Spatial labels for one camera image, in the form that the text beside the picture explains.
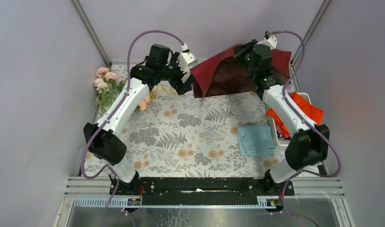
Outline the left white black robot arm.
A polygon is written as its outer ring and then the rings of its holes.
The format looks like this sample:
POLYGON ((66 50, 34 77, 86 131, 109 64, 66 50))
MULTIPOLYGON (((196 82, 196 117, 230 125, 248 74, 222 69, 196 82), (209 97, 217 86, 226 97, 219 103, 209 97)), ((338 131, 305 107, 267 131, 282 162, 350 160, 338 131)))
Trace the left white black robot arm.
POLYGON ((162 81, 169 82, 176 94, 183 95, 192 89, 193 75, 183 79, 197 59, 186 43, 182 52, 171 58, 170 48, 154 44, 143 63, 132 67, 127 83, 108 111, 94 124, 84 126, 85 150, 103 160, 115 177, 121 181, 121 189, 134 194, 139 187, 135 179, 138 173, 125 157, 127 147, 120 140, 121 127, 129 120, 138 104, 162 81))

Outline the pink fake flower bunch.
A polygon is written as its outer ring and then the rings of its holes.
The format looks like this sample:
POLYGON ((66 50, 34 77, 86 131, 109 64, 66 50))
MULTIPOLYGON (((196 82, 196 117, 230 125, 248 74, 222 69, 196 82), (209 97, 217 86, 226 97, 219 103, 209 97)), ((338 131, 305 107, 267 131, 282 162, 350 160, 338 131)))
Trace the pink fake flower bunch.
POLYGON ((97 69, 96 76, 97 78, 93 83, 96 90, 95 102, 101 115, 103 115, 125 87, 126 80, 120 79, 117 73, 106 67, 97 69))

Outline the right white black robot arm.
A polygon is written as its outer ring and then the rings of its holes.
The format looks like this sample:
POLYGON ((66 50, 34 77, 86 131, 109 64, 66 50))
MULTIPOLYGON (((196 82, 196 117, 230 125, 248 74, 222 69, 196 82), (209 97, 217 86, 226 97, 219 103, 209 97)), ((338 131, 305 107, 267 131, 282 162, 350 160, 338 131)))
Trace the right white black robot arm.
POLYGON ((252 40, 233 48, 234 59, 247 69, 254 92, 277 114, 290 134, 284 160, 265 174, 263 188, 270 195, 279 192, 282 182, 301 169, 327 158, 330 134, 326 125, 318 125, 298 107, 272 73, 271 51, 276 44, 272 40, 252 40))

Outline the dark red wrapping paper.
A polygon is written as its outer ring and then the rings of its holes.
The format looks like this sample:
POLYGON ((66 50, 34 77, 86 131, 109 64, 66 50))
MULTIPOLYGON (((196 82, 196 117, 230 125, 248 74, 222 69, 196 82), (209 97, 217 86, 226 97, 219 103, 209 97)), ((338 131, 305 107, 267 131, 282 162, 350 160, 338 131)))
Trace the dark red wrapping paper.
POLYGON ((234 58, 236 45, 191 68, 194 98, 252 91, 247 69, 234 58))

